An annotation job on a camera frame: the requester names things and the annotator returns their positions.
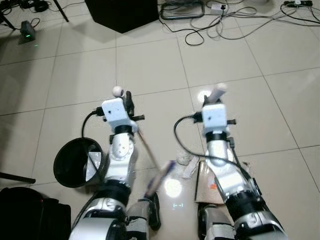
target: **electrical cable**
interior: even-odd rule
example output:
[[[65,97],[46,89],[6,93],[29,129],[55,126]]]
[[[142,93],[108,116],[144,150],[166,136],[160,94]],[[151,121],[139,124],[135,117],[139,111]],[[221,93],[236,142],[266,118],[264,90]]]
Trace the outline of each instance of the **electrical cable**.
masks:
[[[82,137],[82,138],[85,138],[85,127],[86,127],[87,121],[89,120],[89,118],[90,118],[91,116],[96,115],[96,114],[97,114],[97,111],[94,110],[94,111],[90,112],[90,113],[85,117],[85,119],[84,119],[84,121],[83,121],[83,123],[82,123],[82,127],[81,127],[81,137]],[[87,157],[89,158],[92,166],[94,167],[95,172],[98,174],[98,177],[99,177],[99,179],[100,179],[100,182],[102,183],[104,178],[101,176],[100,172],[98,171],[98,168],[96,167],[96,164],[95,164],[94,161],[92,160],[92,158],[91,158],[91,156],[89,155],[89,152],[88,152],[86,146],[84,146],[84,144],[83,144],[83,149],[84,149]]]
[[[6,26],[6,27],[10,28],[10,26],[8,24],[6,24],[6,23],[0,23],[0,25],[3,25],[3,26]],[[14,27],[13,30],[20,30],[20,28]]]
[[[211,6],[208,6],[208,4],[209,3],[218,3],[218,4],[226,4],[226,5],[237,5],[237,4],[240,4],[240,3],[242,3],[244,0],[241,0],[241,1],[238,1],[238,2],[231,2],[231,3],[228,3],[227,1],[225,1],[225,2],[222,2],[222,1],[215,1],[215,0],[209,0],[209,1],[207,1],[206,3],[205,3],[205,6],[207,7],[207,8],[211,8]]]
[[[69,7],[70,5],[76,5],[76,4],[83,4],[83,3],[85,3],[86,1],[80,1],[80,2],[75,2],[75,3],[70,3],[70,4],[68,4],[68,5],[66,5],[66,6],[64,6],[64,7],[62,7],[61,9],[65,9],[65,8],[67,8],[67,7]],[[52,11],[52,12],[60,12],[60,10],[53,10],[53,9],[51,9],[51,8],[48,8],[50,11]]]
[[[12,12],[12,7],[3,10],[2,14],[3,14],[4,16],[6,16],[6,15],[10,14],[11,12]]]
[[[186,148],[183,143],[181,142],[181,140],[179,139],[178,137],[178,134],[177,134],[177,126],[179,125],[179,123],[181,123],[183,120],[185,119],[194,119],[194,115],[188,115],[188,116],[183,116],[181,117],[178,121],[175,122],[174,126],[173,126],[173,134],[174,134],[174,137],[175,139],[177,140],[177,142],[179,143],[179,145],[189,154],[191,155],[194,155],[194,156],[197,156],[197,157],[200,157],[200,158],[210,158],[210,159],[215,159],[215,160],[221,160],[227,164],[231,164],[231,165],[234,165],[236,166],[241,172],[242,174],[244,175],[245,178],[247,178],[248,176],[250,176],[246,170],[244,170],[242,168],[241,165],[238,165],[237,163],[233,162],[233,161],[229,161],[228,159],[225,159],[225,158],[221,158],[221,157],[216,157],[216,156],[208,156],[208,155],[204,155],[204,154],[200,154],[200,153],[196,153],[196,152],[193,152],[191,150],[189,150],[188,148]]]
[[[34,20],[38,20],[38,22],[37,22],[35,25],[32,26],[32,23],[34,22]],[[35,17],[34,19],[31,20],[30,24],[31,24],[31,26],[32,26],[33,28],[35,28],[36,26],[38,26],[38,24],[40,23],[40,21],[41,21],[41,20],[40,20],[39,17]]]
[[[312,21],[312,20],[303,19],[303,18],[298,18],[298,17],[294,17],[294,16],[291,16],[291,15],[288,15],[287,13],[285,13],[285,12],[283,11],[283,6],[286,6],[286,5],[282,4],[282,5],[280,6],[280,10],[281,10],[281,12],[282,12],[284,15],[288,16],[289,18],[319,24],[318,21]]]
[[[243,10],[253,10],[253,12],[244,12]],[[295,18],[295,17],[292,17],[291,15],[294,14],[296,12],[296,9],[294,9],[294,11],[292,12],[284,12],[284,10],[281,9],[271,15],[271,16],[265,16],[265,15],[256,15],[258,12],[258,10],[254,7],[251,7],[251,6],[248,6],[248,7],[242,7],[240,9],[238,9],[237,11],[234,11],[234,12],[230,12],[230,13],[225,13],[223,14],[222,16],[219,16],[219,17],[216,17],[208,26],[206,27],[197,27],[193,24],[193,21],[194,19],[192,18],[190,20],[190,25],[192,28],[184,28],[184,29],[179,29],[179,30],[171,30],[170,27],[163,23],[159,17],[159,21],[165,25],[169,31],[171,31],[172,33],[176,33],[176,32],[180,32],[180,31],[192,31],[190,33],[188,33],[185,38],[184,38],[184,41],[187,45],[190,45],[190,46],[199,46],[201,44],[203,44],[205,42],[205,39],[203,38],[203,36],[200,34],[201,31],[203,30],[206,30],[206,34],[209,38],[211,39],[216,39],[218,37],[221,37],[223,39],[226,39],[226,40],[239,40],[239,39],[243,39],[245,37],[248,37],[249,35],[253,34],[254,32],[256,32],[258,29],[264,27],[265,25],[267,25],[268,23],[272,22],[272,21],[277,21],[277,22],[281,22],[281,23],[287,23],[287,24],[293,24],[293,25],[297,25],[297,26],[304,26],[304,27],[320,27],[319,23],[320,22],[316,22],[316,21],[311,21],[311,20],[307,20],[307,19],[302,19],[302,18]],[[240,36],[240,37],[235,37],[235,38],[231,38],[231,37],[226,37],[226,36],[223,36],[222,35],[222,31],[224,29],[224,25],[223,25],[223,19],[225,18],[229,18],[229,17],[234,17],[234,18],[264,18],[264,19],[269,19],[269,21],[263,23],[262,25],[260,25],[259,27],[255,28],[254,30],[252,30],[251,32],[243,35],[243,36]],[[289,21],[289,20],[284,20],[284,19],[281,19],[281,18],[284,18],[284,17],[292,17],[294,19],[297,19],[297,20],[301,20],[301,21],[307,21],[307,22],[312,22],[312,23],[315,23],[315,24],[303,24],[303,23],[298,23],[298,22],[292,22],[292,21]],[[212,36],[209,34],[209,29],[212,28],[212,27],[215,27],[215,31],[217,33],[217,35],[215,36]],[[195,34],[197,33],[200,37],[201,37],[201,42],[199,43],[196,43],[196,44],[191,44],[188,42],[188,37],[192,34]]]
[[[314,11],[312,10],[311,7],[310,7],[310,12],[311,12],[312,16],[313,16],[317,21],[319,21],[319,23],[320,23],[320,19],[316,17],[316,15],[314,14]]]
[[[90,199],[85,203],[85,205],[83,205],[83,207],[81,208],[80,212],[78,213],[78,215],[76,216],[71,231],[75,228],[75,226],[78,224],[82,214],[84,214],[85,210],[87,209],[87,207],[91,204],[91,202],[96,198],[96,196],[98,195],[98,192],[95,192],[92,197],[90,197]]]

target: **small black device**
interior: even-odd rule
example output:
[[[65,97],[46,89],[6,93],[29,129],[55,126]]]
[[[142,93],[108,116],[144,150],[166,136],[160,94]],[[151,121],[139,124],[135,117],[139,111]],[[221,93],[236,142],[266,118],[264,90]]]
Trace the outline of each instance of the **small black device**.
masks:
[[[20,6],[23,9],[30,9],[34,7],[34,10],[37,13],[44,12],[49,8],[48,2],[43,0],[20,0]]]
[[[21,44],[31,42],[36,39],[36,31],[29,21],[23,21],[20,28]]]

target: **black trash bin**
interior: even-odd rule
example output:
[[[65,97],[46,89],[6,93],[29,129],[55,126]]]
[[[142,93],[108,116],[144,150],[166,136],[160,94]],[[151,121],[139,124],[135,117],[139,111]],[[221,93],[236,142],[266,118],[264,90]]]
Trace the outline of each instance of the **black trash bin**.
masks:
[[[88,152],[101,153],[98,172],[86,181]],[[100,145],[93,139],[80,137],[64,145],[55,157],[53,172],[56,180],[68,188],[99,183],[107,171],[107,156]]]

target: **tile floor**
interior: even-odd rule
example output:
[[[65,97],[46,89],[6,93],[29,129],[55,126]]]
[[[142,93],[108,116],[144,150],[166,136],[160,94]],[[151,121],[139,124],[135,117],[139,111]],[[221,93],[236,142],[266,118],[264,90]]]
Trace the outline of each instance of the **tile floor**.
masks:
[[[59,0],[62,6],[77,0]],[[254,5],[260,14],[274,14],[281,1],[254,5],[246,0],[233,9]],[[93,22],[85,4],[59,12],[13,11],[15,26],[41,18],[35,41],[18,45],[19,33],[0,27],[0,171],[36,178],[31,188],[57,198],[75,218],[90,194],[61,186],[53,175],[58,150],[79,137],[84,117],[113,86],[132,91],[140,123],[160,164],[176,159],[175,121],[201,108],[202,96],[214,83],[227,82],[223,97],[240,160],[250,163],[264,197],[291,240],[320,239],[320,42],[319,29],[270,23],[241,40],[212,40],[191,47],[184,34],[170,33],[158,21],[120,34]],[[312,19],[308,12],[298,16]],[[210,16],[197,19],[203,26]],[[233,19],[224,34],[239,37],[264,20]],[[174,29],[188,21],[172,21]],[[201,129],[186,122],[181,138],[191,149],[206,147]],[[108,150],[109,127],[89,120],[85,134]],[[155,174],[141,142],[134,203]],[[159,189],[162,228],[152,239],[196,240],[196,176],[171,178],[182,193],[172,198]],[[0,188],[21,186],[0,180]]]

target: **cable on floor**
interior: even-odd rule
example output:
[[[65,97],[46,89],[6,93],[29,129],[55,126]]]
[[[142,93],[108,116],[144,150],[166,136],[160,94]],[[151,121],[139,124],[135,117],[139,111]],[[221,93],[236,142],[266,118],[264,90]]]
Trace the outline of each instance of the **cable on floor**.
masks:
[[[32,25],[32,23],[34,22],[34,20],[38,20],[38,22],[35,25]],[[38,26],[38,24],[40,23],[40,18],[39,17],[35,17],[34,19],[31,20],[30,24],[33,28],[35,28],[36,26]]]
[[[243,1],[239,1],[239,2],[234,2],[234,3],[228,3],[228,1],[226,0],[225,2],[220,2],[220,1],[215,1],[215,0],[209,0],[206,2],[206,6],[208,8],[210,8],[210,6],[208,5],[209,3],[212,3],[212,2],[217,2],[217,3],[221,3],[221,4],[226,4],[228,5],[228,9],[229,8],[229,5],[230,4],[233,4],[233,5],[236,5],[236,4],[240,4],[242,3]],[[312,9],[316,10],[316,11],[320,11],[320,9],[318,8],[314,8],[314,7],[306,7],[306,6],[303,6],[303,5],[297,5],[299,8],[301,7],[301,9],[303,8],[307,8],[306,10],[310,11],[311,13],[313,13]],[[178,30],[172,30],[166,23],[164,23],[161,18],[159,17],[159,21],[168,28],[169,31],[171,31],[172,33],[177,33],[177,32],[181,32],[181,31],[191,31],[190,33],[188,33],[185,38],[184,38],[184,41],[187,45],[189,46],[199,46],[199,45],[202,45],[204,42],[205,42],[205,39],[204,37],[201,35],[201,31],[204,31],[206,30],[206,34],[209,38],[211,39],[216,39],[216,38],[223,38],[223,39],[226,39],[226,40],[240,40],[240,39],[243,39],[243,38],[246,38],[248,37],[249,35],[255,33],[257,30],[259,30],[260,28],[264,27],[265,25],[271,23],[272,21],[277,21],[277,22],[281,22],[281,23],[286,23],[286,24],[293,24],[293,25],[298,25],[298,26],[304,26],[304,27],[320,27],[320,21],[319,19],[314,15],[313,17],[315,19],[317,19],[317,21],[313,21],[313,20],[307,20],[307,19],[302,19],[302,18],[297,18],[297,17],[293,17],[291,16],[292,14],[294,14],[296,11],[297,11],[297,8],[290,8],[291,10],[293,11],[290,11],[290,12],[285,12],[283,7],[287,7],[285,6],[284,4],[282,4],[280,6],[280,10],[273,14],[273,15],[270,15],[270,16],[265,16],[265,15],[256,15],[258,13],[258,10],[255,8],[255,7],[252,7],[252,6],[248,6],[248,7],[242,7],[236,11],[233,11],[233,12],[223,12],[223,14],[221,16],[217,16],[217,15],[213,15],[213,14],[205,14],[205,16],[217,16],[215,19],[213,19],[210,24],[208,26],[205,26],[205,27],[197,27],[194,25],[193,21],[194,21],[194,18],[192,18],[190,20],[190,26],[192,28],[183,28],[183,29],[178,29]],[[231,37],[226,37],[222,34],[223,32],[223,29],[224,29],[224,24],[223,24],[223,19],[225,18],[229,18],[229,17],[234,17],[234,18],[249,18],[249,19],[254,19],[254,18],[262,18],[262,19],[269,19],[269,21],[263,23],[262,25],[258,26],[257,28],[255,28],[254,30],[252,30],[251,32],[245,34],[245,35],[242,35],[242,36],[239,36],[239,37],[234,37],[234,38],[231,38]],[[289,21],[289,20],[285,20],[285,19],[282,19],[284,17],[290,17],[290,18],[293,18],[293,19],[296,19],[296,20],[300,20],[302,21],[303,23],[298,23],[298,22],[292,22],[292,21]],[[310,24],[305,24],[305,22],[311,22],[311,23],[315,23],[313,25],[310,25]],[[209,34],[209,29],[215,27],[215,32],[216,32],[216,35],[215,36],[212,36]],[[201,41],[199,43],[190,43],[188,42],[188,37],[191,36],[192,34],[198,34],[200,37],[201,37]]]
[[[75,2],[75,3],[70,3],[70,4],[68,4],[68,5],[64,6],[64,7],[62,7],[61,9],[65,9],[65,8],[67,8],[67,7],[71,6],[71,5],[83,4],[83,3],[85,3],[85,1],[80,1],[80,2]],[[52,11],[52,12],[60,12],[60,10],[53,10],[53,9],[51,9],[50,7],[49,7],[48,9],[49,9],[50,11]]]

